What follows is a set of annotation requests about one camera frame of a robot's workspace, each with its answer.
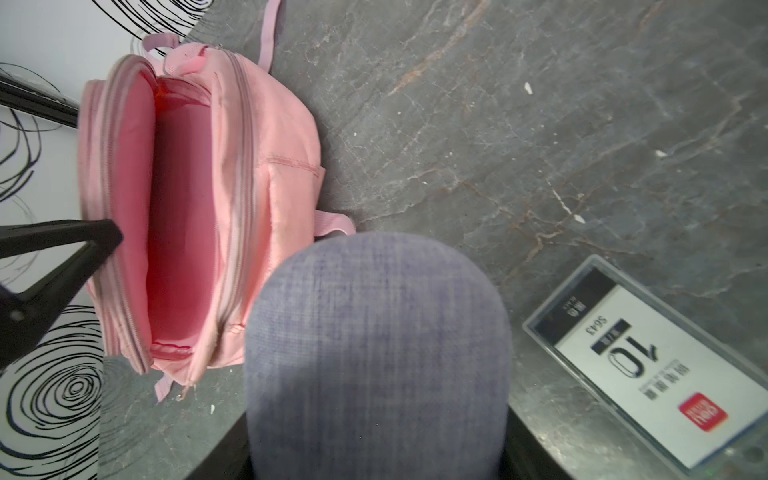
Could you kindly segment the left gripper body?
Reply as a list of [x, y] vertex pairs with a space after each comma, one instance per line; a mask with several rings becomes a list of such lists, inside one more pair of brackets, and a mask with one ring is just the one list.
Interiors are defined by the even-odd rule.
[[1, 257], [80, 244], [34, 284], [15, 292], [1, 286], [1, 367], [32, 352], [86, 282], [123, 241], [110, 219], [57, 220], [1, 228]]

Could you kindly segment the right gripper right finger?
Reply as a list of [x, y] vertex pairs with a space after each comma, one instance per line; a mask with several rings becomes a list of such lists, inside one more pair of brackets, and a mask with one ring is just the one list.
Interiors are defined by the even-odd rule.
[[507, 409], [500, 478], [507, 480], [572, 480], [531, 433], [520, 417]]

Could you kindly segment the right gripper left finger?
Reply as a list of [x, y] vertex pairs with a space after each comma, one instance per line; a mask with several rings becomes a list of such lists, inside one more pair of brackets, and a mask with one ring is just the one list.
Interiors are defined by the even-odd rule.
[[252, 480], [245, 413], [186, 480]]

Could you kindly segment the purple glasses case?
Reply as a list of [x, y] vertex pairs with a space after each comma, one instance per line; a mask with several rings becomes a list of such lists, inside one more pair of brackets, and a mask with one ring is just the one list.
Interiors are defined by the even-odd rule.
[[363, 233], [283, 262], [244, 368], [260, 479], [494, 479], [511, 370], [488, 277], [436, 240]]

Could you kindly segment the small black white card box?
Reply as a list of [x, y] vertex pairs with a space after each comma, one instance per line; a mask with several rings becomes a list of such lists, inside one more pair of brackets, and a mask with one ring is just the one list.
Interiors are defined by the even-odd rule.
[[523, 328], [680, 478], [766, 478], [766, 373], [605, 259]]

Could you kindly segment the pink student backpack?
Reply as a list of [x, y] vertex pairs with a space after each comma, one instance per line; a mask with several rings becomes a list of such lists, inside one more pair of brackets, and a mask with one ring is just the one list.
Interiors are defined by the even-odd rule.
[[87, 289], [106, 353], [160, 371], [158, 399], [242, 363], [270, 275], [316, 238], [355, 231], [318, 209], [315, 120], [270, 73], [279, 8], [265, 6], [257, 61], [158, 33], [83, 91], [81, 214], [123, 236]]

